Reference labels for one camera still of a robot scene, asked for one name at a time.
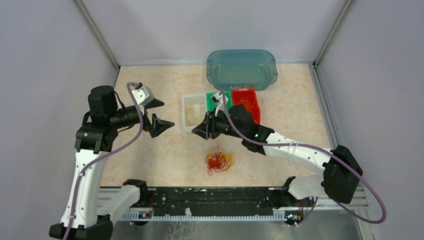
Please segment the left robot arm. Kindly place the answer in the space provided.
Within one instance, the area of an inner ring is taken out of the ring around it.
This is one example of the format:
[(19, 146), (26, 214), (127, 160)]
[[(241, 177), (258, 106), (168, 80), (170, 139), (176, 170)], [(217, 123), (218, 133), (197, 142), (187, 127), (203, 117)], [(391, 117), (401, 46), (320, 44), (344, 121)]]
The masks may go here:
[(105, 165), (117, 153), (113, 143), (119, 130), (138, 126), (138, 135), (152, 138), (174, 126), (171, 121), (149, 115), (147, 110), (162, 107), (151, 89), (142, 83), (127, 84), (133, 104), (125, 106), (112, 86), (93, 88), (88, 95), (89, 111), (75, 135), (75, 166), (70, 196), (59, 221), (49, 228), (58, 240), (109, 240), (120, 217), (132, 206), (144, 207), (150, 193), (143, 180), (126, 180), (105, 204), (98, 204)]

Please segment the green plastic bin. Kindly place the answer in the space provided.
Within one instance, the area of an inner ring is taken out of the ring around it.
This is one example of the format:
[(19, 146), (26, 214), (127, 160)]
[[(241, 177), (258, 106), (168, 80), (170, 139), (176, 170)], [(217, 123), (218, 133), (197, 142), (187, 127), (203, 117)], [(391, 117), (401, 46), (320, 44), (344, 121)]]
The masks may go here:
[[(228, 97), (228, 102), (227, 104), (227, 109), (229, 110), (232, 106), (233, 106), (233, 100), (232, 100), (232, 96), (231, 96), (231, 92), (230, 91), (224, 91), (225, 95)], [(214, 102), (210, 99), (210, 97), (216, 92), (208, 92), (206, 93), (206, 104), (207, 104), (207, 111), (205, 113), (204, 116), (204, 120), (206, 120), (206, 118), (213, 113), (214, 114), (214, 110), (216, 105), (214, 104)]]

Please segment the white plastic bin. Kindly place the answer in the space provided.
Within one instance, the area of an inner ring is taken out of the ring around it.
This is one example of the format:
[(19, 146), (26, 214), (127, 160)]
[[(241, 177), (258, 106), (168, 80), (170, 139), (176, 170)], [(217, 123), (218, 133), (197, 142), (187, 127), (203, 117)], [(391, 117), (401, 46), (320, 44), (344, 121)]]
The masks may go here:
[(206, 94), (191, 94), (181, 97), (182, 125), (185, 133), (190, 133), (204, 119), (207, 112)]

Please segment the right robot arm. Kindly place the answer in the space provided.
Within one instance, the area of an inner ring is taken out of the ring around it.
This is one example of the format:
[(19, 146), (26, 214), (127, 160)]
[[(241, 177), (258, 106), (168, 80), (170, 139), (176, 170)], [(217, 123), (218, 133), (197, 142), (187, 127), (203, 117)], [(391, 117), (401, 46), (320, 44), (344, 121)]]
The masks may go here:
[(191, 132), (205, 140), (221, 134), (241, 138), (242, 145), (251, 152), (282, 158), (313, 171), (311, 176), (295, 176), (286, 181), (287, 189), (282, 191), (281, 199), (287, 206), (320, 196), (350, 204), (360, 182), (353, 172), (363, 174), (347, 147), (338, 145), (335, 149), (323, 149), (290, 139), (256, 123), (241, 104), (232, 106), (229, 116), (222, 110), (206, 112), (203, 121)]

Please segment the blue transparent plastic tub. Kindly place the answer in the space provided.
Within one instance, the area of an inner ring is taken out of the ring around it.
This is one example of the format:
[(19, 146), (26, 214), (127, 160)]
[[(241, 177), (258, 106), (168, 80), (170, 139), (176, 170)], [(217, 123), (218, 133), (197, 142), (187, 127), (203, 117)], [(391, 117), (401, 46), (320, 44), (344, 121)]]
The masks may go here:
[(216, 50), (207, 57), (205, 73), (207, 81), (220, 91), (262, 91), (278, 78), (275, 57), (262, 49)]

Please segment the red plastic bin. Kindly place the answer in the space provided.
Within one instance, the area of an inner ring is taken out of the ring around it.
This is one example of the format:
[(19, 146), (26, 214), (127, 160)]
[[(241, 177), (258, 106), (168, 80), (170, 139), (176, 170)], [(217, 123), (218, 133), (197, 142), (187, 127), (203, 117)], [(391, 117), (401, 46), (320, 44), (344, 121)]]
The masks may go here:
[(261, 122), (261, 110), (258, 103), (256, 91), (252, 88), (232, 90), (231, 92), (233, 105), (243, 105), (246, 110), (252, 114), (255, 123)]

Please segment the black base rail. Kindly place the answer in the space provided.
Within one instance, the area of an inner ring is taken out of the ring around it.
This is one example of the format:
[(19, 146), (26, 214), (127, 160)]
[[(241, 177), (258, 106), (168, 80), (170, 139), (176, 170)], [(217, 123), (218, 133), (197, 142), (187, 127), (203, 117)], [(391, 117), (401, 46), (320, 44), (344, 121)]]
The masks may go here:
[(308, 210), (339, 210), (327, 196), (295, 199), (280, 187), (148, 187), (129, 180), (121, 187), (79, 189), (62, 221), (88, 228), (101, 221), (283, 221), (300, 222)]

